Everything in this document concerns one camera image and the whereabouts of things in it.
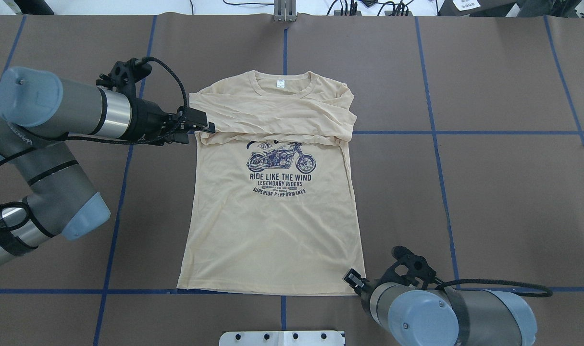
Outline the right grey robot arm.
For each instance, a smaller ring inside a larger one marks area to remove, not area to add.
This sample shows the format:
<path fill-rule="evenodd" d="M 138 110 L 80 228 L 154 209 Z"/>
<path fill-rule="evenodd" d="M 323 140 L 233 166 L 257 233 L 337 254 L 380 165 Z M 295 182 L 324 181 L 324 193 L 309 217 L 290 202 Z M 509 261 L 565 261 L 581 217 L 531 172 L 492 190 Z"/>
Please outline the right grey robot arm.
<path fill-rule="evenodd" d="M 514 293 L 419 289 L 402 278 L 369 281 L 350 269 L 344 281 L 364 311 L 402 346 L 533 346 L 538 324 Z"/>

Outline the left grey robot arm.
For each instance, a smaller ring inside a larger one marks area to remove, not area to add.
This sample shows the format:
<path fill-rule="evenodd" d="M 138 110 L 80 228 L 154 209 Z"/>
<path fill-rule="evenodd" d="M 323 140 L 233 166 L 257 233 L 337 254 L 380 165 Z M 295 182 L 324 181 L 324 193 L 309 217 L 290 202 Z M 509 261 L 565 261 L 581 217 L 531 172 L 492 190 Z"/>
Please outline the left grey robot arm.
<path fill-rule="evenodd" d="M 62 235 L 75 240 L 110 218 L 100 192 L 70 151 L 70 140 L 114 145 L 186 144 L 191 131 L 215 132 L 205 112 L 165 112 L 136 91 L 153 57 L 116 62 L 94 86 L 14 66 L 0 79 L 0 167 L 10 162 L 32 192 L 0 204 L 0 266 Z"/>

